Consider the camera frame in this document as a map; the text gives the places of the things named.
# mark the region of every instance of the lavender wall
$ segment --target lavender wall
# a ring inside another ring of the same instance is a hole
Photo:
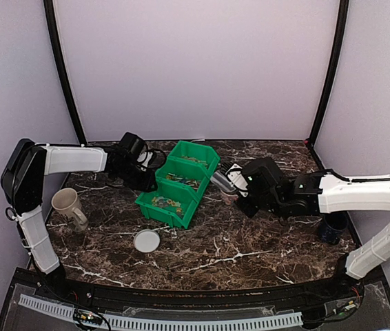
[[[327,167],[345,175],[390,172],[390,1],[350,1],[336,81],[316,144]],[[368,241],[390,220],[352,214]],[[390,283],[390,261],[384,264]]]
[[[55,1],[88,139],[306,138],[338,2]]]
[[[43,12],[43,2],[0,1],[0,176],[17,141],[75,142],[63,100]],[[45,181],[45,201],[63,176]],[[3,213],[0,187],[0,309],[14,269],[28,256],[16,226]]]

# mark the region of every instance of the black metal frame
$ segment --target black metal frame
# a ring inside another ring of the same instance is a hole
[[[71,122],[74,126],[77,139],[80,144],[87,145],[85,132],[83,131],[82,123],[80,122],[79,113],[74,102],[72,95],[70,81],[66,72],[65,61],[63,60],[62,48],[59,38],[59,31],[57,30],[56,24],[56,13],[54,11],[53,0],[43,0],[45,6],[46,23],[48,25],[48,32],[50,33],[52,53],[56,62],[57,74],[59,75],[60,84],[62,85],[63,96],[65,97],[66,106],[70,113]]]
[[[85,133],[83,131],[83,126],[80,121],[80,116],[77,111],[76,104],[74,102],[70,81],[68,79],[68,74],[66,71],[61,42],[59,38],[59,31],[57,29],[53,0],[43,0],[43,4],[45,6],[46,21],[48,25],[48,32],[50,33],[52,52],[54,55],[54,60],[56,62],[57,73],[59,75],[63,95],[65,97],[72,125],[74,126],[74,131],[76,132],[76,136],[79,140],[79,143],[87,145],[88,141],[86,140]],[[334,34],[333,47],[331,49],[327,76],[325,77],[322,95],[320,97],[319,106],[316,112],[313,127],[311,128],[309,138],[306,140],[307,144],[310,144],[312,147],[314,146],[316,139],[318,138],[319,130],[322,126],[325,110],[327,109],[329,97],[331,94],[331,89],[333,87],[334,77],[336,75],[336,70],[339,62],[340,50],[342,48],[345,24],[347,22],[348,7],[349,0],[340,0],[338,20],[336,23],[336,32]]]
[[[349,0],[340,0],[338,21],[336,23],[336,32],[334,33],[333,48],[331,49],[330,62],[328,64],[327,76],[325,77],[322,95],[320,96],[318,110],[314,118],[313,127],[311,128],[310,136],[307,139],[307,144],[314,146],[319,135],[320,127],[327,110],[328,100],[330,99],[331,89],[333,88],[334,77],[338,68],[340,50],[342,49],[342,41],[345,33],[345,24],[348,16]]]

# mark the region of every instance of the marble surface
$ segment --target marble surface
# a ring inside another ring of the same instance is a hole
[[[176,142],[149,143],[169,152]],[[271,156],[287,175],[317,170],[300,141],[208,141],[221,161],[245,165]],[[237,290],[323,279],[336,260],[354,249],[346,231],[338,245],[316,236],[318,217],[294,217],[281,225],[260,211],[247,218],[225,205],[209,185],[188,230],[147,220],[134,203],[139,192],[111,182],[103,173],[72,173],[74,188],[89,219],[87,230],[72,231],[57,212],[47,227],[68,278],[104,285],[156,290]],[[135,234],[154,229],[161,244],[144,254],[133,245]]]

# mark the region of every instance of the green plastic storage bin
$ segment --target green plastic storage bin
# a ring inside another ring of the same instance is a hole
[[[164,182],[171,181],[175,185],[186,187],[197,201],[203,198],[203,194],[210,182],[210,177],[205,174],[203,165],[194,162],[184,162],[180,159],[167,160],[166,164],[156,171],[155,177]]]
[[[192,192],[186,186],[176,185],[170,181],[157,180],[158,189],[153,192],[144,192],[135,201],[140,205],[141,212],[146,219],[156,219],[168,224],[170,227],[185,228],[189,226],[195,210],[200,201],[195,200]],[[154,205],[153,199],[165,197],[181,204],[183,211],[181,216],[177,215],[176,207],[158,207]]]
[[[219,161],[220,157],[212,147],[179,141],[166,164],[155,173],[157,191],[141,193],[135,202],[147,219],[187,229]],[[200,185],[191,187],[184,183],[186,180],[199,181]],[[168,199],[174,205],[164,203]]]
[[[179,161],[198,163],[206,169],[206,175],[210,177],[214,174],[220,157],[210,146],[190,143],[189,141],[179,141],[174,149],[169,153],[168,159],[178,159]]]

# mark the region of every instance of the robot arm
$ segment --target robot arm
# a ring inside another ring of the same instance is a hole
[[[240,193],[236,205],[249,217],[259,209],[279,217],[319,215],[346,210],[390,211],[390,174],[343,177],[333,170],[286,177],[273,159],[256,159],[225,171]],[[339,261],[336,273],[359,280],[390,258],[390,223]]]
[[[120,142],[104,148],[51,146],[22,139],[3,171],[1,186],[8,203],[7,216],[17,222],[23,246],[33,256],[40,271],[53,283],[62,282],[65,270],[55,254],[42,215],[44,176],[60,172],[107,172],[122,178],[135,190],[156,189],[154,171],[149,167],[156,150],[142,152],[145,142],[127,132]]]

